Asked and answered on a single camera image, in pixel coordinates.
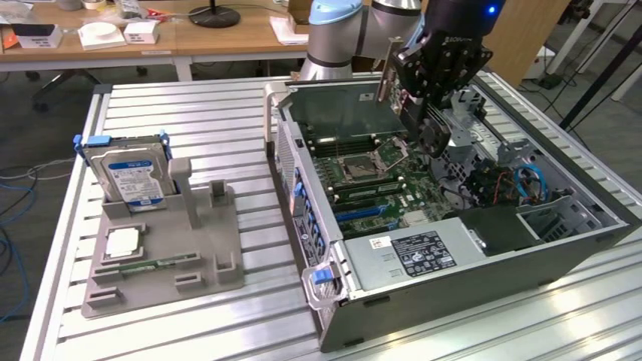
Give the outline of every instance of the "lamp base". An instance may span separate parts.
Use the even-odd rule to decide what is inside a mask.
[[[209,10],[204,11],[205,9],[209,9],[209,7],[201,6],[189,11],[189,13],[197,13],[189,16],[189,20],[197,26],[204,26],[205,28],[228,28],[238,23],[240,14],[230,8],[216,6],[216,14]]]

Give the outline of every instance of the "power supply label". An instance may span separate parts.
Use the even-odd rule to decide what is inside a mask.
[[[393,239],[392,247],[410,277],[457,265],[434,231]]]
[[[109,172],[125,203],[140,206],[154,205],[162,201],[160,183],[150,176],[153,172],[150,160],[111,163]]]

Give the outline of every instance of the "red cable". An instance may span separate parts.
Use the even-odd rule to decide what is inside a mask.
[[[497,177],[497,185],[495,186],[495,198],[492,199],[492,204],[497,204],[497,195],[499,195],[499,183],[501,182],[503,176],[508,174],[505,171]]]

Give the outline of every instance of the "white box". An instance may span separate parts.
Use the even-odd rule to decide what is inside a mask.
[[[107,23],[89,23],[78,29],[82,50],[105,49],[126,45],[119,29]]]
[[[62,30],[59,30],[59,27],[55,25],[49,35],[25,36],[15,34],[15,38],[18,39],[19,46],[25,49],[50,49],[59,45],[59,41],[62,40]]]
[[[551,64],[552,58],[555,58],[555,52],[545,47],[541,47],[537,52],[535,60],[532,60],[531,68],[523,76],[523,79],[539,79],[543,75],[545,67]]]
[[[156,21],[141,21],[126,24],[123,39],[127,44],[156,44],[158,27]]]

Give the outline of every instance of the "gray 3d-printed holder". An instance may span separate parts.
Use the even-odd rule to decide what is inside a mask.
[[[224,180],[190,190],[189,159],[169,161],[180,194],[166,209],[131,214],[123,202],[102,200],[102,216],[81,313],[129,311],[241,288],[242,258],[233,189]],[[137,248],[109,258],[106,239],[115,229],[138,231]]]

